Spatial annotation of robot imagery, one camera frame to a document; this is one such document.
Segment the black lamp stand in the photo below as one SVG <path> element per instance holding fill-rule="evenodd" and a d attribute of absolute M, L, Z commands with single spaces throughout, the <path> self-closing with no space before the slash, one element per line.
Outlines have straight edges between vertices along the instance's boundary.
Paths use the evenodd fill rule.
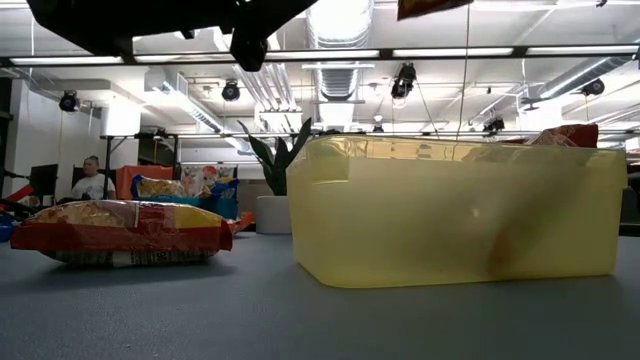
<path fill-rule="evenodd" d="M 110 160 L 111 160 L 111 152 L 112 152 L 112 142 L 113 142 L 114 137 L 113 136 L 106 136 L 105 140 L 106 140 L 106 157 L 105 157 L 105 162 L 104 162 L 104 183 L 103 183 L 103 199 L 110 199 L 111 198 L 111 190 L 109 189 L 109 181 L 110 181 L 110 170 L 111 170 L 111 166 L 110 166 Z"/>

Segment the yellow translucent plastic bin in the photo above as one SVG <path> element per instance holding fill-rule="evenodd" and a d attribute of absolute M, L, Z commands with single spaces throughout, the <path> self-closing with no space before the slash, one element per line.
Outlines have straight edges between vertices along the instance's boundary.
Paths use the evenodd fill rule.
<path fill-rule="evenodd" d="M 296 261 L 321 283 L 405 287 L 608 275 L 623 152 L 323 136 L 287 169 Z"/>

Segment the teal plastic bin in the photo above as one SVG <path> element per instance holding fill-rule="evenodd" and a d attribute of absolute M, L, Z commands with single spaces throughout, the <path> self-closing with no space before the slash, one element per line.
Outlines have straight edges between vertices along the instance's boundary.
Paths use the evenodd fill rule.
<path fill-rule="evenodd" d="M 155 196 L 135 197 L 135 200 L 191 205 L 212 213 L 216 213 L 227 220 L 235 220 L 238 217 L 238 202 L 235 198 Z"/>

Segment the green plant in white pot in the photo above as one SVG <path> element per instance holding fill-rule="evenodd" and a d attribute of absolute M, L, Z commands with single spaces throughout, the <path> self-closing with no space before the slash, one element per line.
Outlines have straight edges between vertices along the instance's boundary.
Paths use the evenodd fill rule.
<path fill-rule="evenodd" d="M 254 156 L 262 166 L 263 175 L 272 196 L 260 196 L 256 200 L 255 225 L 260 234 L 290 234 L 291 217 L 287 198 L 286 170 L 302 150 L 311 135 L 312 119 L 308 118 L 295 137 L 292 148 L 281 137 L 276 138 L 275 151 L 260 139 L 252 136 L 248 128 L 239 122 L 247 135 Z"/>

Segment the black overhead light bar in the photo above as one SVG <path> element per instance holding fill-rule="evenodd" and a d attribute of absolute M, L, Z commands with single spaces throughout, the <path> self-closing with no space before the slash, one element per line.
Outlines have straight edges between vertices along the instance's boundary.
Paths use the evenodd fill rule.
<path fill-rule="evenodd" d="M 578 58 L 634 57 L 640 44 L 550 45 L 468 48 L 382 48 L 337 50 L 279 50 L 266 54 L 267 63 L 359 62 L 400 60 L 460 60 L 502 58 Z M 139 54 L 125 57 L 70 55 L 0 57 L 0 68 L 18 67 L 103 67 L 134 65 L 232 64 L 236 59 L 228 52 L 175 54 Z"/>

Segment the orange partition panel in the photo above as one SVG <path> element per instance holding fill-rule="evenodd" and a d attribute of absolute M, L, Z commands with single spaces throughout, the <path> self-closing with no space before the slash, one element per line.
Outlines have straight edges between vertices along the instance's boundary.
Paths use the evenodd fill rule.
<path fill-rule="evenodd" d="M 118 199 L 132 200 L 131 185 L 136 175 L 149 178 L 172 180 L 173 170 L 170 167 L 157 165 L 126 165 L 116 170 L 115 188 Z"/>

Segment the orange Maruchan chicken ramen pack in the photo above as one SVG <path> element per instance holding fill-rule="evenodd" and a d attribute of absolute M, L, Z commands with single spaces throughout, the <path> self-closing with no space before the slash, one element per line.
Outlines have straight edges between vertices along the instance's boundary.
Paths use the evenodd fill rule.
<path fill-rule="evenodd" d="M 237 234 L 255 225 L 255 216 L 252 212 L 242 212 L 239 218 L 228 219 L 226 224 L 232 234 Z"/>

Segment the blue Maruchan ramen pack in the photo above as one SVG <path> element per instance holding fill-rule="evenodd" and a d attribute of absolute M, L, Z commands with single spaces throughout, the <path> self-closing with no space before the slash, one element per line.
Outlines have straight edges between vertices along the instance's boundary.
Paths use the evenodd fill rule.
<path fill-rule="evenodd" d="M 185 197 L 186 191 L 180 181 L 155 179 L 136 175 L 132 180 L 131 193 L 134 198 L 162 196 Z"/>
<path fill-rule="evenodd" d="M 236 199 L 239 185 L 237 168 L 220 165 L 182 167 L 181 182 L 190 197 Z"/>

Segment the silver ventilation duct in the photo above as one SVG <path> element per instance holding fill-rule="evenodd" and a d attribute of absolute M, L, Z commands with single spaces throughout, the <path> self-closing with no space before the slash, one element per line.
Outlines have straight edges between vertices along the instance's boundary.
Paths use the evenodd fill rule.
<path fill-rule="evenodd" d="M 314 49 L 362 49 L 368 44 L 374 0 L 318 0 L 306 10 L 309 46 Z M 359 70 L 315 70 L 320 94 L 348 101 L 356 92 Z"/>
<path fill-rule="evenodd" d="M 542 85 L 538 90 L 538 97 L 542 100 L 559 97 L 597 80 L 631 60 L 631 55 L 587 59 Z"/>

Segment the black background monitor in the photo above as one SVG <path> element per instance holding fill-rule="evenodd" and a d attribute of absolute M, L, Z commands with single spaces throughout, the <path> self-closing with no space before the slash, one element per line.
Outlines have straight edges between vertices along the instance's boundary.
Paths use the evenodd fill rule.
<path fill-rule="evenodd" d="M 53 196 L 57 182 L 58 165 L 40 165 L 31 168 L 29 185 L 38 197 Z"/>

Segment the white rectangular lamp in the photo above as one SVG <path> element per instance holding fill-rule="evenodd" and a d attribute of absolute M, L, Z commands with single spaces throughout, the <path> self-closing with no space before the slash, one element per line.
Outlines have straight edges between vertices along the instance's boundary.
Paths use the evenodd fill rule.
<path fill-rule="evenodd" d="M 139 132 L 140 123 L 141 111 L 137 106 L 112 105 L 102 109 L 103 135 L 134 135 Z"/>

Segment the grey background cabinet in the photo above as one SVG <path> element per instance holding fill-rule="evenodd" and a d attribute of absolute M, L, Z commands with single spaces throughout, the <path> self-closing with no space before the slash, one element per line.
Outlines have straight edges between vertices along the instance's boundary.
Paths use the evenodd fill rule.
<path fill-rule="evenodd" d="M 257 199 L 272 196 L 273 192 L 264 179 L 240 180 L 237 188 L 238 210 L 240 213 L 257 214 Z"/>

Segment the person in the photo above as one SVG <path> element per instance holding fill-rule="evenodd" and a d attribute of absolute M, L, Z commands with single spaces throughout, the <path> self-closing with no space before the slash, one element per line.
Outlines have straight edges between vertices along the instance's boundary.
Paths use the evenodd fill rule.
<path fill-rule="evenodd" d="M 115 200 L 114 183 L 105 174 L 99 172 L 99 158 L 91 155 L 83 163 L 84 176 L 76 182 L 71 190 L 71 198 L 75 200 Z"/>

